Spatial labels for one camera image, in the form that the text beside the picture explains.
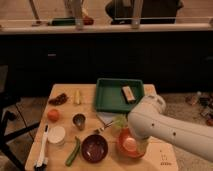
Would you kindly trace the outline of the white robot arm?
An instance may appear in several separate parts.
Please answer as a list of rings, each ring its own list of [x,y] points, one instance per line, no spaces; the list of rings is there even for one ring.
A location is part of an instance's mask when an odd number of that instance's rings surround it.
[[[128,114],[128,127],[138,140],[156,137],[213,162],[213,128],[165,116],[166,103],[145,95]]]

